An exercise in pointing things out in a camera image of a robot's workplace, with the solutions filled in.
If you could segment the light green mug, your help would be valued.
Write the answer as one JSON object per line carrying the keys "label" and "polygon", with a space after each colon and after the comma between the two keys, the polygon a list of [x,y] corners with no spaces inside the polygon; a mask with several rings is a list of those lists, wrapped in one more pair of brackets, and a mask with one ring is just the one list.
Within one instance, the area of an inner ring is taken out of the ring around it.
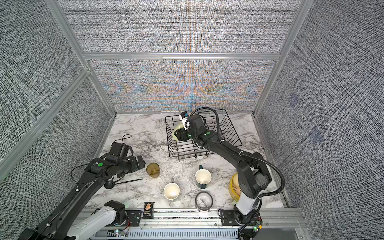
{"label": "light green mug", "polygon": [[179,123],[172,132],[173,139],[177,142],[185,142],[188,139],[187,132],[182,123]]}

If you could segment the amber glass cup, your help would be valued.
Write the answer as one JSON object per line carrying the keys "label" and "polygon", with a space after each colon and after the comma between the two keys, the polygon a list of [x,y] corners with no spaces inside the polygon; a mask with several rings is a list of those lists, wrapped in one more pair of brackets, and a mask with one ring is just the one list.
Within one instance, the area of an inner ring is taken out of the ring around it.
{"label": "amber glass cup", "polygon": [[160,166],[157,163],[150,163],[146,171],[151,178],[157,178],[160,175]]}

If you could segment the black wire dish rack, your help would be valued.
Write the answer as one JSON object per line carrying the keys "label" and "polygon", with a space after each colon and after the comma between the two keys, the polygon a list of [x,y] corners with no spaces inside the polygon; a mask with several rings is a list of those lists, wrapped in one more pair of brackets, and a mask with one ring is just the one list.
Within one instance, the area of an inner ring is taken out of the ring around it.
{"label": "black wire dish rack", "polygon": [[[205,124],[204,132],[197,131],[197,133],[201,133],[201,137],[209,139],[214,135],[215,142],[225,140],[225,142],[232,144],[235,147],[243,145],[229,114],[225,109],[216,110],[216,113],[209,110],[200,110],[197,114],[201,116],[202,122]],[[213,152],[196,144],[194,139],[190,139],[186,142],[177,142],[173,139],[172,132],[181,122],[179,115],[165,117],[169,157],[182,160],[211,155]]]}

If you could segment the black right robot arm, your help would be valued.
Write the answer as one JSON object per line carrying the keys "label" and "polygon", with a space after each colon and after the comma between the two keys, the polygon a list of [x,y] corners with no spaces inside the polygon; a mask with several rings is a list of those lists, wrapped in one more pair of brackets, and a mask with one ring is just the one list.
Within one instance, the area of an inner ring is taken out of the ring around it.
{"label": "black right robot arm", "polygon": [[283,191],[285,177],[261,154],[251,154],[231,144],[221,130],[218,112],[208,107],[205,109],[215,115],[213,129],[208,127],[208,121],[200,113],[202,109],[198,108],[191,114],[186,111],[179,114],[181,126],[174,134],[179,142],[192,140],[198,148],[218,154],[237,170],[241,195],[234,206],[234,218],[244,226],[258,215],[263,197]]}

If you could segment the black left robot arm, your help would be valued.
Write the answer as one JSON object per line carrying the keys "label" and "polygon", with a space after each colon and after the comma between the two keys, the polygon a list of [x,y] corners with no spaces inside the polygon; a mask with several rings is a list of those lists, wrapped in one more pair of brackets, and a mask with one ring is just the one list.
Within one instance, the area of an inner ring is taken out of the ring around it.
{"label": "black left robot arm", "polygon": [[75,240],[70,227],[91,197],[115,175],[141,170],[146,162],[142,156],[120,158],[105,154],[86,165],[77,185],[55,210],[34,229],[25,229],[20,240]]}

